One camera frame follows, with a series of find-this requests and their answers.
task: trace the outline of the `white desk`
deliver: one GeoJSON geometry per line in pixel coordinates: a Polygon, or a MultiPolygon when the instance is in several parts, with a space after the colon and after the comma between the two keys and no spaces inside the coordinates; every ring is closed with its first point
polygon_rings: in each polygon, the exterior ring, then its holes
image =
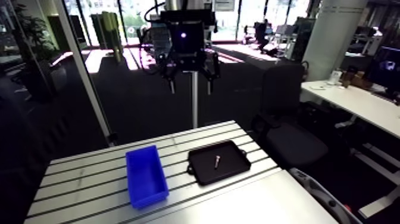
{"type": "MultiPolygon", "coordinates": [[[[338,86],[328,86],[325,81],[304,82],[302,89],[400,138],[400,107],[391,102],[354,86],[342,89],[338,86]]],[[[375,147],[371,147],[370,150],[400,169],[400,161],[375,147]]],[[[361,215],[368,218],[391,205],[396,198],[400,197],[400,171],[391,173],[363,154],[356,154],[355,156],[397,185],[387,196],[359,210],[361,215]]]]}
{"type": "Polygon", "coordinates": [[[337,223],[234,121],[53,160],[26,224],[337,223]],[[249,171],[207,186],[186,173],[188,151],[232,140],[249,171]],[[142,210],[130,205],[125,153],[156,145],[170,195],[142,210]]]}

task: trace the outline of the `metal bolt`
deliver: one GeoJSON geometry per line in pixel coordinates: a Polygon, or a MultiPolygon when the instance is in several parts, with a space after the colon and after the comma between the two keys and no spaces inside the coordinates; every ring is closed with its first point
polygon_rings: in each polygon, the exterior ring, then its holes
{"type": "Polygon", "coordinates": [[[215,156],[215,165],[214,165],[214,169],[217,169],[218,168],[218,164],[220,163],[220,156],[219,155],[216,155],[215,156]]]}

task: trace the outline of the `chair armrest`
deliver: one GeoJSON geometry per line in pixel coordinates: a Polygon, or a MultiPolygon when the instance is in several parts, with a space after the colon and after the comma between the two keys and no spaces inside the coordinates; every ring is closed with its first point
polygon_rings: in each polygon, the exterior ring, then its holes
{"type": "Polygon", "coordinates": [[[251,122],[251,129],[255,133],[259,134],[257,142],[262,141],[262,139],[265,138],[271,128],[277,128],[279,126],[279,122],[275,121],[271,116],[262,113],[258,113],[251,122]],[[258,123],[263,124],[261,131],[257,128],[258,123]]]}

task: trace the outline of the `pillar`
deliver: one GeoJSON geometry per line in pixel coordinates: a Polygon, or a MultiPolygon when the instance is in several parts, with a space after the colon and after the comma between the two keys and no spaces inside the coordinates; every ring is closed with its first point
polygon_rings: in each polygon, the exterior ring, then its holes
{"type": "Polygon", "coordinates": [[[307,81],[328,79],[342,63],[367,0],[322,0],[305,50],[307,81]]]}

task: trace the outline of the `office chair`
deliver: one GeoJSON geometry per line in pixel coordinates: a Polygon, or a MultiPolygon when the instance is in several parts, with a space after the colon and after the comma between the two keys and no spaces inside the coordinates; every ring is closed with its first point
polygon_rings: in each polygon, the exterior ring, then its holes
{"type": "Polygon", "coordinates": [[[268,69],[262,79],[260,112],[251,124],[256,141],[285,168],[304,167],[328,152],[322,141],[296,122],[303,75],[302,65],[268,69]]]}

